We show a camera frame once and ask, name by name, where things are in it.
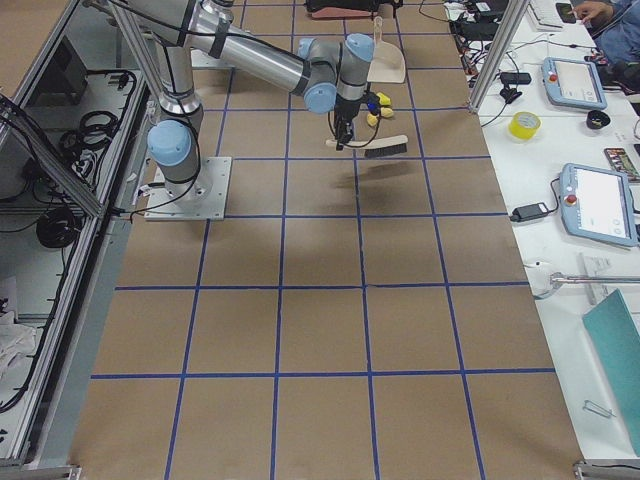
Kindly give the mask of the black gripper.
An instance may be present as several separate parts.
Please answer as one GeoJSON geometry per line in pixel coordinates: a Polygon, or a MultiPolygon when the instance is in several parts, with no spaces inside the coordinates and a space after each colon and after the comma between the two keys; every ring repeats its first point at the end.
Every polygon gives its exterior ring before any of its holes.
{"type": "Polygon", "coordinates": [[[343,150],[353,139],[353,120],[358,115],[358,101],[336,98],[333,118],[333,135],[336,149],[343,150]]]}

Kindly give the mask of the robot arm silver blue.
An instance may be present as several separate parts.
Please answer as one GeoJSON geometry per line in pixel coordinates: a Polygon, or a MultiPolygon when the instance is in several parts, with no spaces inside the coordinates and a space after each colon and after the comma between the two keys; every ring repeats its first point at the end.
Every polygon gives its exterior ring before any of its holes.
{"type": "Polygon", "coordinates": [[[183,120],[190,140],[199,133],[202,102],[193,84],[191,52],[243,70],[303,98],[308,111],[332,113],[337,147],[352,145],[353,121],[368,100],[374,40],[350,34],[340,43],[306,38],[297,53],[280,49],[233,26],[228,1],[115,1],[112,11],[129,44],[139,28],[151,32],[157,59],[137,57],[157,94],[165,119],[183,120]]]}

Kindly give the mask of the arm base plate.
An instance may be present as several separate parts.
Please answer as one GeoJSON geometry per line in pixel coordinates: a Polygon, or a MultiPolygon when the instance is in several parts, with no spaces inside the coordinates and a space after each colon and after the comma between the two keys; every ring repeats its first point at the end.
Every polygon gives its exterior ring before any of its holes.
{"type": "Polygon", "coordinates": [[[192,68],[194,70],[232,70],[235,68],[235,66],[229,62],[211,57],[197,49],[192,49],[190,54],[192,68]]]}
{"type": "Polygon", "coordinates": [[[190,182],[177,185],[167,183],[157,167],[154,182],[162,186],[150,191],[144,218],[147,221],[223,220],[231,169],[231,157],[206,157],[194,185],[190,182]]]}

